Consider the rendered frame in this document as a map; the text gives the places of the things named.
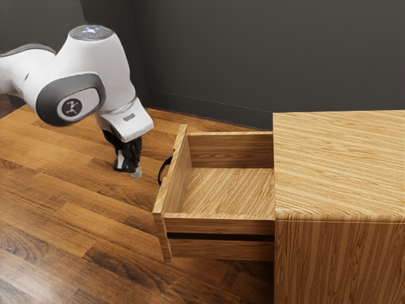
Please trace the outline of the wooden cabinet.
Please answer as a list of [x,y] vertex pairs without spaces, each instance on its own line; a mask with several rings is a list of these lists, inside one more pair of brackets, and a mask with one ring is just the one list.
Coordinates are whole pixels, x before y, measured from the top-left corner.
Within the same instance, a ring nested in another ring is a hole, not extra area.
[[405,304],[405,110],[276,113],[275,304]]

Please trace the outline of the open wooden drawer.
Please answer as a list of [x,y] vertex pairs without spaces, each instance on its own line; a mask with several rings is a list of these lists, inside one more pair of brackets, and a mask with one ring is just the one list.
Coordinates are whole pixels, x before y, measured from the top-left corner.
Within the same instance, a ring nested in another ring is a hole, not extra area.
[[271,132],[190,132],[181,125],[162,169],[153,218],[167,262],[274,259]]

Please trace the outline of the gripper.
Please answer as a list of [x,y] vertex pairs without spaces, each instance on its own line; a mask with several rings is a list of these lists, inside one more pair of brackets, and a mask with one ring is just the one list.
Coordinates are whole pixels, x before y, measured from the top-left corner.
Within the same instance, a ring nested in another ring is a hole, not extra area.
[[113,169],[118,172],[131,172],[134,178],[142,177],[140,167],[140,156],[142,153],[142,138],[122,142],[114,134],[103,129],[104,138],[115,148],[117,159],[114,161]]

